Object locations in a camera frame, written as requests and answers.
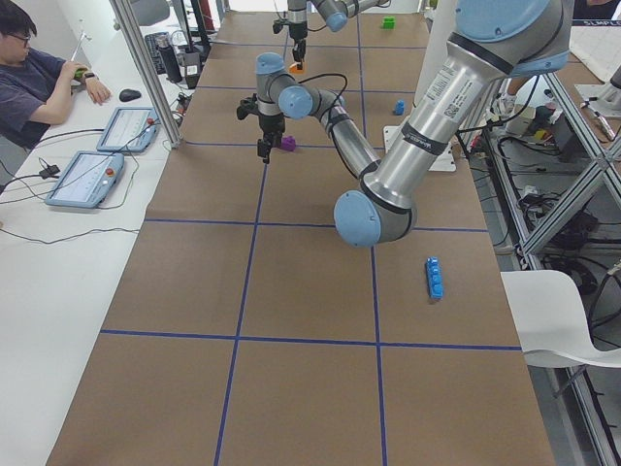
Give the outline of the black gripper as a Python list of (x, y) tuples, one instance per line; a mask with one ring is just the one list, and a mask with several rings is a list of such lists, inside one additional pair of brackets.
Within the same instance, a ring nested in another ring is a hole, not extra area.
[(262, 137), (257, 141), (257, 156), (269, 164), (273, 146), (280, 146), (285, 131), (285, 117), (277, 104), (261, 100), (257, 94), (243, 98), (236, 110), (238, 120), (249, 115), (258, 117)]
[(278, 34), (284, 27), (288, 28), (289, 37), (294, 40), (292, 55), (294, 63), (303, 63), (305, 69), (306, 39), (308, 37), (308, 22), (289, 18), (277, 18), (273, 22), (273, 32)]

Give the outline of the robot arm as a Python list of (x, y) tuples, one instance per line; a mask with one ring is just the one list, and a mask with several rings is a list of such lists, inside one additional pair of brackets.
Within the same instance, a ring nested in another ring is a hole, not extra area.
[(263, 160), (280, 142), (286, 118), (315, 117), (359, 182), (335, 205), (338, 233), (354, 247), (396, 241), (415, 222), (414, 190), (490, 84), (566, 64), (573, 10), (572, 1), (456, 2), (448, 14), (445, 62), (384, 157), (358, 130), (338, 93), (297, 82), (273, 52), (257, 56), (256, 91), (241, 100), (237, 117), (258, 117)]
[(277, 18), (273, 22), (273, 32), (278, 34), (286, 28), (289, 37), (293, 40), (293, 64), (289, 67), (289, 71), (292, 73), (303, 73), (305, 71), (307, 38), (311, 31), (308, 24), (308, 4), (311, 4), (324, 20), (324, 25), (316, 29), (316, 32), (325, 27), (332, 32), (338, 32), (346, 26), (350, 18), (356, 17), (371, 8), (386, 8), (390, 1), (289, 0), (287, 10), (282, 14), (277, 12)]

